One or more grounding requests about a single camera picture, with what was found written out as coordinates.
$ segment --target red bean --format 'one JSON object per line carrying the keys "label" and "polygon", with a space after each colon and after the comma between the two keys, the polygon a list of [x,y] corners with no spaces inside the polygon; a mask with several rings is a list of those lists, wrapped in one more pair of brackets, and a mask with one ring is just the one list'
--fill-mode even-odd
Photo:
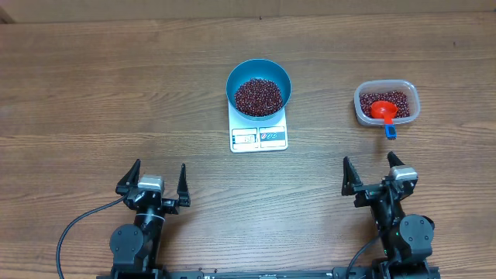
{"label": "red bean", "polygon": [[252,78],[234,94],[236,108],[251,116],[267,116],[282,108],[281,90],[273,81]]}
{"label": "red bean", "polygon": [[408,107],[408,96],[401,91],[389,91],[386,93],[366,93],[360,95],[360,106],[362,112],[372,118],[370,107],[376,101],[387,101],[395,104],[398,107],[395,118],[404,118],[410,116],[410,108]]}

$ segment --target wooden surface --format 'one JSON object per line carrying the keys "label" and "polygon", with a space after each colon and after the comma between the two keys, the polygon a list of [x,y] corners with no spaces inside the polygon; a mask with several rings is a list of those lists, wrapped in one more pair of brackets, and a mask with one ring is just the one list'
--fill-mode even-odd
{"label": "wooden surface", "polygon": [[[341,15],[0,26],[0,277],[55,278],[73,218],[117,199],[136,158],[174,197],[181,163],[192,207],[168,216],[170,270],[317,270],[348,264],[374,234],[368,208],[341,197],[342,159],[363,180],[395,150],[419,172],[407,213],[436,222],[443,278],[496,272],[496,13]],[[291,75],[289,148],[233,154],[225,83],[266,57]],[[362,127],[364,81],[416,85],[419,118],[399,138]],[[79,222],[66,278],[112,265],[124,205]],[[381,256],[367,251],[360,264]]]}
{"label": "wooden surface", "polygon": [[496,0],[4,0],[15,22],[489,12]]}

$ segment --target digital scale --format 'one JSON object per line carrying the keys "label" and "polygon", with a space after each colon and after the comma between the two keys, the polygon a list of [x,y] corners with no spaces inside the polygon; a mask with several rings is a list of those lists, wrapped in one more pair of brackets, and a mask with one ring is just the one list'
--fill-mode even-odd
{"label": "digital scale", "polygon": [[284,108],[266,120],[249,120],[229,106],[229,142],[234,153],[286,150],[288,127]]}

